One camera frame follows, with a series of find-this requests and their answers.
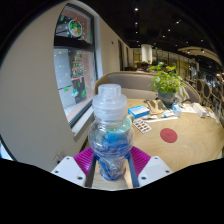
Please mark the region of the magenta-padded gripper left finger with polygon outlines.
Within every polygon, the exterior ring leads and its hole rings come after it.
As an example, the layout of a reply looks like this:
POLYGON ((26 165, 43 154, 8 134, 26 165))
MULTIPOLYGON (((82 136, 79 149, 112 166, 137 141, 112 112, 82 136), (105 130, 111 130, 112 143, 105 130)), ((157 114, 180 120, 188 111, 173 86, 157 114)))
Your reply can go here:
POLYGON ((75 157, 64 157, 51 173, 81 187, 91 188, 95 164, 96 158, 92 150, 87 148, 75 157))

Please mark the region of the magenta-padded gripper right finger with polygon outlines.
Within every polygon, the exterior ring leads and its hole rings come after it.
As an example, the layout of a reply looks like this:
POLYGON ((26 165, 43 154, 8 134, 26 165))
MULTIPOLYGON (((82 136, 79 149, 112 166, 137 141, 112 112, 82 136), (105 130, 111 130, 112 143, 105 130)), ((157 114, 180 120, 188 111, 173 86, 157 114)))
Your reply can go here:
POLYGON ((150 157, 137 147, 132 147, 128 163, 134 188, 143 187, 173 173, 159 156, 150 157))

